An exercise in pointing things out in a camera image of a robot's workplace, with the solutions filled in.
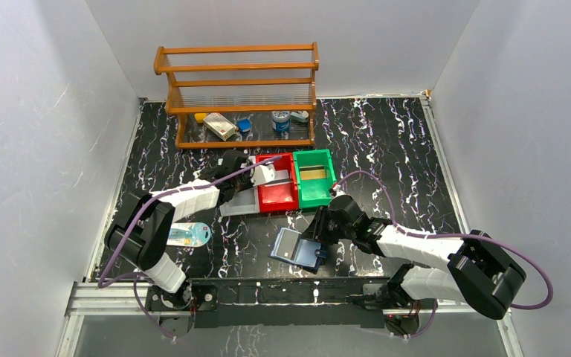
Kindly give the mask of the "white plastic bin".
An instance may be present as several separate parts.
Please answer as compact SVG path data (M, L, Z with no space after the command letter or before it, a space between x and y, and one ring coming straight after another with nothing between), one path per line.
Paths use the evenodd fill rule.
M227 150L218 161L215 178L220 179L254 164L254 159L243 152ZM226 179L219 189L219 212L222 216L239 216L259 212L257 189L252 182L254 170L248 170Z

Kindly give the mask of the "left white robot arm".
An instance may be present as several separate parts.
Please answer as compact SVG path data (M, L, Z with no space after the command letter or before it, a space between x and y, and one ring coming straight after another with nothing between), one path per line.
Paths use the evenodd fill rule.
M242 151L229 149L220 163L199 172L192 181L176 188L149 193L130 193L124 200L104 238L112 251L110 261L98 279L99 288L112 285L108 277L118 258L136 268L164 293L173 309L185 309L193 302L191 283L166 252L172 225L187 216L211 210L229 202L237 193L273 182L278 155L258 160Z

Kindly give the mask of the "wooden shelf rack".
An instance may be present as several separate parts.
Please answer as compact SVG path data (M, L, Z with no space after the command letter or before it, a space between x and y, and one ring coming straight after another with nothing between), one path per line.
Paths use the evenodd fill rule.
M157 49L153 70L167 78L165 112L177 117L178 149L312 147L317 106L315 75L320 67L316 42L281 45L227 45ZM308 137L194 141L197 113L304 111Z

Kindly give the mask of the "blue toothbrush blister pack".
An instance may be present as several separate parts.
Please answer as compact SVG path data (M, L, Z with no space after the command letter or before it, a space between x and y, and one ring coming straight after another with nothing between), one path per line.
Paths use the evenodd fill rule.
M212 236L210 226L203 222L177 222L170 227L167 245L199 248L206 245Z

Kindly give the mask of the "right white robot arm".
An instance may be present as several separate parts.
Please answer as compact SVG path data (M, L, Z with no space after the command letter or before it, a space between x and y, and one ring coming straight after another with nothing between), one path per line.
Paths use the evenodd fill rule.
M367 309L452 300L500 320L526 280L521 266L487 237L437 239L390 219L370 217L348 195L320 206L302 237L323 245L348 239L364 253L405 260L376 291L352 299Z

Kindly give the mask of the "green plastic bin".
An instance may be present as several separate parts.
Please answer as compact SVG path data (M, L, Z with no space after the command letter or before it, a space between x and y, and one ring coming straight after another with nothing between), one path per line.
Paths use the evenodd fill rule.
M293 159L299 191L299 209L328 205L332 199L329 189L337 182L331 152L328 149L297 151L293 153ZM301 181L297 171L308 166L325 167L326 179Z

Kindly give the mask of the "navy blue card holder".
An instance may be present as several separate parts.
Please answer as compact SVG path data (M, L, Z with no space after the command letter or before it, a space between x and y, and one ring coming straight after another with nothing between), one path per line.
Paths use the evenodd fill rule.
M304 239L302 234L290 228L281 228L274 240L270 258L297 266L317 274L327 258L326 246L321 242Z

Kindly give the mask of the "red plastic bin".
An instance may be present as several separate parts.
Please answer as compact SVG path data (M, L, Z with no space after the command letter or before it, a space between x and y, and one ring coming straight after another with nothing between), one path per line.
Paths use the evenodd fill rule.
M294 159L290 152L280 153L280 159L272 162L275 172L278 170L287 170L291 175L289 184L268 185L264 184L258 187L259 212L282 212L287 210L297 210L299 208L299 191L297 185L297 176L295 173ZM278 154L258 155L257 160L278 156Z

